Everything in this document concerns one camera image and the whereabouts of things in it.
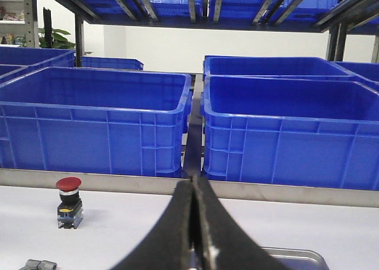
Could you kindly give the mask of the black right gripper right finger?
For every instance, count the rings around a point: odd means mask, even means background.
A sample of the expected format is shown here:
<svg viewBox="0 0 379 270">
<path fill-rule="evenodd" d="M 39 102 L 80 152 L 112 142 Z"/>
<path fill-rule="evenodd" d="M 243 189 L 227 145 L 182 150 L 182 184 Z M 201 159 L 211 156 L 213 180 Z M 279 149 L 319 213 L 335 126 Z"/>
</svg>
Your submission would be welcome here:
<svg viewBox="0 0 379 270">
<path fill-rule="evenodd" d="M 207 178 L 194 176 L 189 233 L 200 269 L 288 269 L 235 222 Z"/>
</svg>

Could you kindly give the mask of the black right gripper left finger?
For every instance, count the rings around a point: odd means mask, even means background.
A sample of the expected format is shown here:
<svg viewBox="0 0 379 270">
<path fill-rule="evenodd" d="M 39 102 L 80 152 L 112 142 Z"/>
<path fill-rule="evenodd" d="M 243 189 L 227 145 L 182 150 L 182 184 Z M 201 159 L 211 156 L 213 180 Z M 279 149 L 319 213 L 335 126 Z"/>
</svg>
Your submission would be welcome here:
<svg viewBox="0 0 379 270">
<path fill-rule="evenodd" d="M 190 181 L 177 183 L 172 199 L 145 238 L 114 269 L 187 269 L 192 202 Z"/>
</svg>

